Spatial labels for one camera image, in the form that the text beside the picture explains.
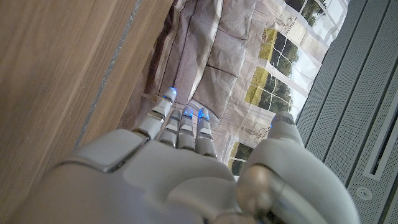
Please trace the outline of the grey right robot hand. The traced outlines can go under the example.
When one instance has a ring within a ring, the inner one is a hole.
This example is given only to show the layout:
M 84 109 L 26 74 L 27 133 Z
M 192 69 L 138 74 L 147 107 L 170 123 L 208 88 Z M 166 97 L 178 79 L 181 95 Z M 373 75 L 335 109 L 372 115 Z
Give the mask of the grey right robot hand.
M 9 223 L 358 223 L 340 179 L 277 113 L 239 177 L 217 159 L 208 110 L 173 110 L 169 88 L 132 131 L 55 165 Z

